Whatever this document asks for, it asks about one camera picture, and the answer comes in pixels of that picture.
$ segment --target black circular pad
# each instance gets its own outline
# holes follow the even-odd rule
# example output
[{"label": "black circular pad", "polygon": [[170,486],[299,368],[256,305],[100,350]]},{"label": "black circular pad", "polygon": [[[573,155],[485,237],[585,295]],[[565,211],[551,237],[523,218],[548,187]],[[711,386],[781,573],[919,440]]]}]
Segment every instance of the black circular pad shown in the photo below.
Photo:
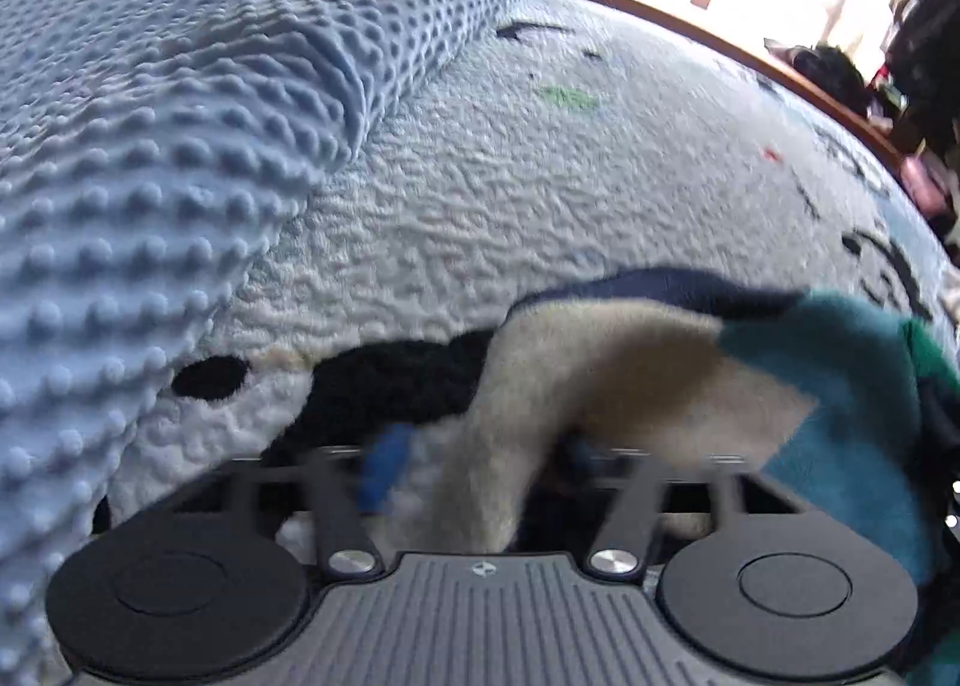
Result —
[{"label": "black circular pad", "polygon": [[805,553],[774,553],[750,562],[739,574],[743,596],[778,616],[813,618],[837,610],[850,596],[847,573]]},{"label": "black circular pad", "polygon": [[917,614],[904,568],[819,511],[738,517],[667,562],[658,600],[702,651],[783,680],[867,672]]},{"label": "black circular pad", "polygon": [[276,543],[208,516],[136,519],[54,575],[47,616],[74,665],[111,680],[228,673],[290,631],[307,601]]}]

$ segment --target beige plush fabric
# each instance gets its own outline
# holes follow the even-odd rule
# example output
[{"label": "beige plush fabric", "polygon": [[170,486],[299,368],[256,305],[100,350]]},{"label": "beige plush fabric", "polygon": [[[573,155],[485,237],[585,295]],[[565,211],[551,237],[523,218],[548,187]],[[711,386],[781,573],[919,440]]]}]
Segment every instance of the beige plush fabric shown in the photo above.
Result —
[{"label": "beige plush fabric", "polygon": [[678,466],[762,464],[815,402],[716,344],[721,322],[645,299],[554,302],[494,336],[472,406],[416,520],[388,516],[388,550],[497,552],[570,427]]}]

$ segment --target black fluffy fabric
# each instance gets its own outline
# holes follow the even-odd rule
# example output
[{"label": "black fluffy fabric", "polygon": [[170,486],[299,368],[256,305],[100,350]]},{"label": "black fluffy fabric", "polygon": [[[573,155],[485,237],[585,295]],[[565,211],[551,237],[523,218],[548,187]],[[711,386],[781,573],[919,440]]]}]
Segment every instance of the black fluffy fabric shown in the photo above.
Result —
[{"label": "black fluffy fabric", "polygon": [[812,50],[799,51],[793,58],[793,67],[834,101],[861,117],[867,116],[870,94],[863,76],[836,47],[818,44]]},{"label": "black fluffy fabric", "polygon": [[428,424],[473,400],[493,329],[448,345],[402,340],[363,345],[322,361],[304,410],[262,459],[285,465],[323,445],[364,444],[390,423]]},{"label": "black fluffy fabric", "polygon": [[235,355],[213,355],[182,368],[170,387],[178,396],[217,402],[240,390],[248,369]]}]

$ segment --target logo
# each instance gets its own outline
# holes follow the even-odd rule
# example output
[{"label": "logo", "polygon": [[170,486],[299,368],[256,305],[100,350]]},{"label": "logo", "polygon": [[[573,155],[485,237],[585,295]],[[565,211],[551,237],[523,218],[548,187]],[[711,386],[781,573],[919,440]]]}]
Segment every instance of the logo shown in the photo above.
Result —
[{"label": "logo", "polygon": [[478,561],[470,567],[470,571],[477,577],[490,577],[496,572],[496,567],[488,561]]}]

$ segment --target pink object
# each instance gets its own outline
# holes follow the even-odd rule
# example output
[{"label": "pink object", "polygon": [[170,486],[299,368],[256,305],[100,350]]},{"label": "pink object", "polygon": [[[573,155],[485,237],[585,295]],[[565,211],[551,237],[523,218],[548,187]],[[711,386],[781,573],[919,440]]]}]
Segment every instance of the pink object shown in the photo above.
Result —
[{"label": "pink object", "polygon": [[924,218],[930,220],[949,212],[946,186],[930,174],[918,157],[904,157],[899,167],[899,181]]}]

